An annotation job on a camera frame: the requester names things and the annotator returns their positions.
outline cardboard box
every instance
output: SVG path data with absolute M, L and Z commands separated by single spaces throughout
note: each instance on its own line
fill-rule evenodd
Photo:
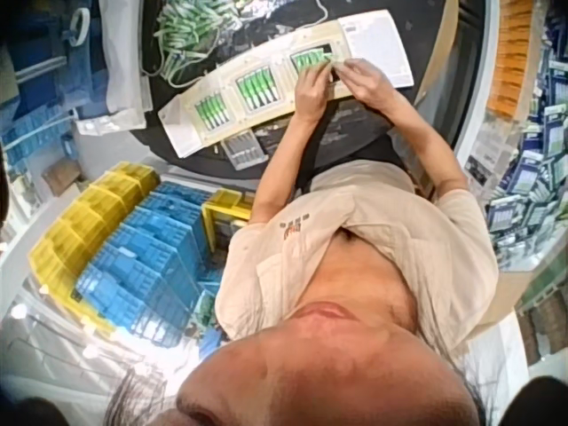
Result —
M 48 167 L 42 173 L 42 178 L 53 195 L 59 197 L 81 174 L 79 163 L 66 157 Z

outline woman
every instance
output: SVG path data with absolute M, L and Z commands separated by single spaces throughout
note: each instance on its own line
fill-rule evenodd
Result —
M 177 409 L 153 424 L 485 422 L 447 356 L 495 290 L 485 220 L 447 143 L 365 60 L 334 68 L 406 138 L 438 200 L 414 194 L 387 140 L 377 149 L 389 162 L 338 165 L 288 203 L 331 68 L 300 75 L 296 113 L 231 241 L 216 313 L 235 342 L 199 365 Z

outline logo on shirt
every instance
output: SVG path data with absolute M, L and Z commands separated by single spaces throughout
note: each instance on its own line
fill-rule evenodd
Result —
M 280 223 L 280 228 L 284 229 L 284 241 L 292 234 L 299 233 L 302 231 L 302 222 L 310 218 L 309 214 L 303 215 L 302 217 L 297 217 L 296 220 L 290 221 L 288 223 Z

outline paper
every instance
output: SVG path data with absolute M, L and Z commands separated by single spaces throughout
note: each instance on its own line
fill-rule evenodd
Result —
M 189 114 L 181 105 L 180 95 L 162 108 L 158 117 L 179 158 L 186 158 L 203 148 L 197 129 L 192 125 Z
M 414 85 L 405 47 L 388 11 L 361 13 L 337 21 L 353 58 L 365 58 L 379 67 L 396 88 Z

